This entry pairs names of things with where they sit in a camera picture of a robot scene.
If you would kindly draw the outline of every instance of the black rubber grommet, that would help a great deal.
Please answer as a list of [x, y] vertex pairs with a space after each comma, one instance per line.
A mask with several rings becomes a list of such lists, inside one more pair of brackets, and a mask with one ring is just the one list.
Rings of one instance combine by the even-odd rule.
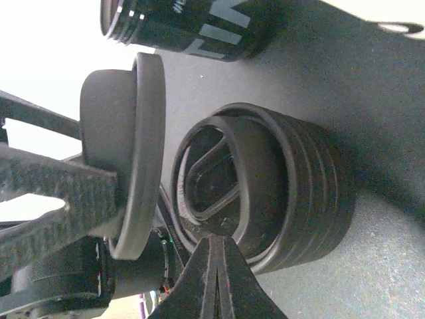
[[139, 53], [133, 70], [88, 76], [80, 99], [82, 144], [88, 165], [118, 172], [124, 218], [115, 259], [137, 259], [155, 213], [165, 141], [165, 78], [161, 57]]
[[[351, 223], [355, 193], [349, 159], [337, 148], [335, 140], [319, 126], [261, 108], [236, 103], [215, 112], [213, 117], [231, 117], [257, 122], [277, 145], [286, 176], [284, 220], [277, 223], [279, 233], [273, 242], [253, 257], [245, 252], [255, 273], [269, 272], [324, 257], [342, 240]], [[179, 149], [176, 166], [180, 165]], [[257, 146], [251, 139], [251, 151]], [[177, 193], [177, 176], [173, 175], [172, 196]], [[185, 235], [185, 224], [175, 219], [176, 230], [183, 244], [191, 250], [193, 238]]]
[[[220, 132], [218, 134], [222, 137], [218, 135], [211, 146], [205, 147], [209, 138], [205, 132], [208, 130]], [[209, 233], [232, 235], [247, 258], [255, 257], [272, 243], [281, 228], [282, 200], [285, 201], [280, 163], [272, 142], [272, 137], [260, 124], [222, 116], [199, 122], [187, 134], [173, 171], [177, 186], [172, 190], [172, 198], [174, 213], [178, 212], [175, 221], [184, 224], [185, 232], [180, 234], [186, 237], [190, 251]], [[228, 188], [225, 195], [212, 203], [215, 215], [211, 209], [196, 211], [190, 204], [188, 185], [205, 179], [210, 170], [216, 169], [227, 158], [231, 158], [236, 170], [237, 186]], [[210, 186], [211, 189], [214, 187], [213, 181], [207, 184], [207, 191]], [[214, 197], [212, 192], [207, 196]], [[209, 199], [201, 197], [201, 201], [205, 203]], [[224, 229], [224, 224], [232, 223], [236, 227]]]

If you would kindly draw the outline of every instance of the gray surface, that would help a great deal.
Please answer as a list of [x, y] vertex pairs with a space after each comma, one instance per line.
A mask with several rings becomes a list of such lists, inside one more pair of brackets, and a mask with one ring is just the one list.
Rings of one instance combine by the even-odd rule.
[[324, 3], [296, 3], [282, 6], [278, 35], [253, 59], [223, 63], [160, 52], [164, 186], [186, 132], [231, 102], [333, 130], [353, 154], [361, 189], [349, 233], [322, 261], [260, 282], [290, 318], [425, 318], [424, 42]]

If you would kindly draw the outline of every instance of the black cylindrical canister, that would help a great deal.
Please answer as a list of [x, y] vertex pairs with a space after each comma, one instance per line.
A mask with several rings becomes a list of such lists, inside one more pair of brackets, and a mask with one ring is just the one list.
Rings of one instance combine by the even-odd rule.
[[102, 32], [120, 43], [234, 61], [264, 37], [270, 2], [259, 0], [102, 0]]

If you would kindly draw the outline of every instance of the white lettering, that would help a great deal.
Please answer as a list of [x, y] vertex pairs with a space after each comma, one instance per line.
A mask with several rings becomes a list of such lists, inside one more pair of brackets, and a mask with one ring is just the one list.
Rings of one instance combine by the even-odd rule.
[[210, 14], [223, 20], [248, 28], [251, 18], [233, 9], [247, 0], [216, 0], [211, 5]]
[[186, 4], [186, 0], [176, 0], [174, 2], [173, 10], [177, 13], [183, 12], [183, 6]]
[[193, 40], [191, 45], [189, 45], [187, 47], [187, 49], [184, 50], [183, 52], [186, 53], [186, 54], [203, 55], [203, 56], [207, 56], [209, 58], [224, 58], [226, 56], [225, 54], [222, 54], [222, 53], [215, 53], [215, 52], [210, 52], [210, 51], [207, 51], [207, 50], [200, 49], [201, 45], [203, 45], [204, 42], [205, 42], [204, 40], [195, 39], [195, 40]]

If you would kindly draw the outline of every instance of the black surface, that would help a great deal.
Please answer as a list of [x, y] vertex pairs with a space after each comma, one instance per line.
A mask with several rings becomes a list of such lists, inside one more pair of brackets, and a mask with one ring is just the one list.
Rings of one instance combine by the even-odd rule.
[[183, 136], [231, 102], [334, 131], [357, 164], [362, 196], [353, 225], [322, 261], [260, 282], [290, 318], [423, 318], [425, 42], [319, 1], [296, 1], [285, 11], [279, 35], [250, 60], [160, 52], [167, 81], [163, 183], [169, 186]]

